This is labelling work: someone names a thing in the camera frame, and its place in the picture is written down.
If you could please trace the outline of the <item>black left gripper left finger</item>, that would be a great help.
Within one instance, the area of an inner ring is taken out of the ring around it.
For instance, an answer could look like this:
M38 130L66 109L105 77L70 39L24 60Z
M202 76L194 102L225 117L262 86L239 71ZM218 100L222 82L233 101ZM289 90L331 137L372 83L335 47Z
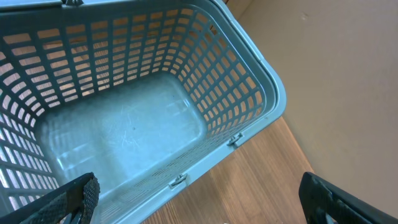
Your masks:
M98 205L100 184L85 173L22 208L1 217L1 223L89 224Z

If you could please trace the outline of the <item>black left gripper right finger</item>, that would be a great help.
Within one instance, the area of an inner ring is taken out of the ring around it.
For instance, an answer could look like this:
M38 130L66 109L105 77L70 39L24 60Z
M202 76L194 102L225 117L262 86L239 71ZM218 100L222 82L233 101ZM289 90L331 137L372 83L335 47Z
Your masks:
M397 224L396 218L311 172L303 174L298 196L307 223Z

